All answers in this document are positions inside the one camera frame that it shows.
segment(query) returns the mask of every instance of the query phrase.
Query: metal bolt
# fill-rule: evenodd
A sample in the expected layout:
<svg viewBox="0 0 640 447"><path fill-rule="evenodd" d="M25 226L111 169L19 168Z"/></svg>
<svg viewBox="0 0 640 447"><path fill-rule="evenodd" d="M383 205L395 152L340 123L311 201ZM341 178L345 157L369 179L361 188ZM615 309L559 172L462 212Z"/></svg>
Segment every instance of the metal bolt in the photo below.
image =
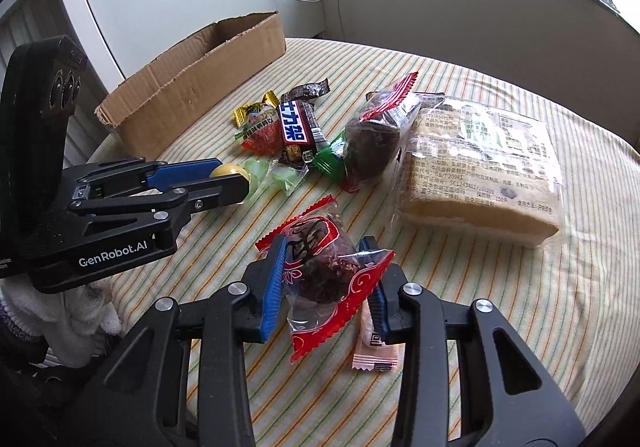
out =
<svg viewBox="0 0 640 447"><path fill-rule="evenodd" d="M246 285L242 281L231 283L227 288L231 295L242 295L246 292Z"/></svg>
<svg viewBox="0 0 640 447"><path fill-rule="evenodd" d="M418 283L406 283L402 286L402 290L409 295L420 295L422 293L422 287Z"/></svg>
<svg viewBox="0 0 640 447"><path fill-rule="evenodd" d="M489 313L494 309L494 305L489 300L478 299L476 301L476 309L478 310L478 312Z"/></svg>
<svg viewBox="0 0 640 447"><path fill-rule="evenodd" d="M158 311L166 312L174 307L174 300L171 297L162 297L156 301L155 307Z"/></svg>

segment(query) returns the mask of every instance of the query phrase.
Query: open box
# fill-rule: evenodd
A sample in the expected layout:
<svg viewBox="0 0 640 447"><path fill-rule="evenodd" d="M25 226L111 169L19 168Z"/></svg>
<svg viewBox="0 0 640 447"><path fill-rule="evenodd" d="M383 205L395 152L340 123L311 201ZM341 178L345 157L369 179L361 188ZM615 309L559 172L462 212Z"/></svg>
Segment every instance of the open box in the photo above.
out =
<svg viewBox="0 0 640 447"><path fill-rule="evenodd" d="M162 53L96 108L127 153L155 160L226 95L286 50L276 12L212 23Z"/></svg>

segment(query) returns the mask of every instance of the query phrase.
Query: bread loaf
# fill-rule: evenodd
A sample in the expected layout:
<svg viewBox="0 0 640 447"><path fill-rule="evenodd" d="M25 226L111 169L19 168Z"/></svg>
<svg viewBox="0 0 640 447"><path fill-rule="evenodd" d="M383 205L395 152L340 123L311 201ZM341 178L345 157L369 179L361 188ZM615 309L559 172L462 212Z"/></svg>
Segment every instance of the bread loaf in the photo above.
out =
<svg viewBox="0 0 640 447"><path fill-rule="evenodd" d="M419 112L402 154L396 212L537 246L563 221L557 158L541 122L491 110L447 100Z"/></svg>

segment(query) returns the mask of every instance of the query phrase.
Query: yellow candy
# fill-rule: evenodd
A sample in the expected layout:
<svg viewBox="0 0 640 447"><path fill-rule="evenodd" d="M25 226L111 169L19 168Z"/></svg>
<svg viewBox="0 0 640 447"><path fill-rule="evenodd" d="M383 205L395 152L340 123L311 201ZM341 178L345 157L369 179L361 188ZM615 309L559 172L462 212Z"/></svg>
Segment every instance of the yellow candy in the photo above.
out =
<svg viewBox="0 0 640 447"><path fill-rule="evenodd" d="M221 166L217 166L211 174L209 175L211 178L215 176L226 176L227 174L241 174L249 181L249 173L247 173L242 167L236 166L236 164L222 164Z"/></svg>

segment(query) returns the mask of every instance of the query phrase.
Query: round table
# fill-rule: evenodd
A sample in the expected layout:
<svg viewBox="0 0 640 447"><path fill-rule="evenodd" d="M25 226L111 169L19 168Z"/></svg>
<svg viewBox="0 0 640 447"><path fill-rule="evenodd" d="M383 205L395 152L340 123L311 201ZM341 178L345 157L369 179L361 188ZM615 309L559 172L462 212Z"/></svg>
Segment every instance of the round table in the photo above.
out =
<svg viewBox="0 0 640 447"><path fill-rule="evenodd" d="M287 39L282 58L220 101L160 159L218 157L241 164L255 158L233 139L233 108L258 100L269 89L279 95L325 77L332 91L318 102L316 112L331 140L366 92L414 70L419 71L416 91L444 91L546 122L564 172L566 232L561 241L530 250L429 228L392 230L390 198L383 186L348 194L314 171L289 198L267 190L247 204L194 215L172 257L114 277L114 303L124 328L130 329L158 297L203 299L239 279L257 258L255 241L322 196L334 194L352 240L372 234L382 246L395 249L396 262L409 280L442 299L493 301L590 430L640 359L640 159L621 138L549 100L470 69L356 44ZM284 313L267 344L245 348L257 444L388 445L401 371L351 369L357 318L290 364ZM188 385L193 413L199 348L195 342ZM460 433L460 399L454 348L449 370L450 435L455 437Z"/></svg>

